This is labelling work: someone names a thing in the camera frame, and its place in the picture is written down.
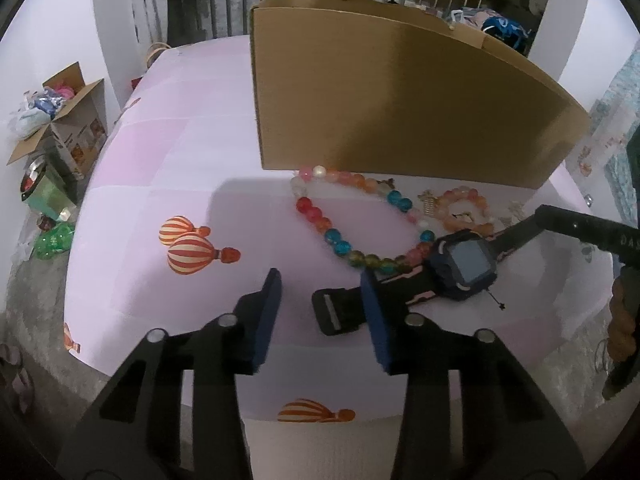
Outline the right hand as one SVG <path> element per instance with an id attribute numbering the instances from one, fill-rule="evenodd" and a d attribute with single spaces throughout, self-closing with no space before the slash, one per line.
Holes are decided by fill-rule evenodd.
<path id="1" fill-rule="evenodd" d="M 613 368 L 603 387 L 603 397 L 611 400 L 639 373 L 639 272 L 625 266 L 615 279 L 610 300 L 612 320 L 608 324 L 606 351 Z"/>

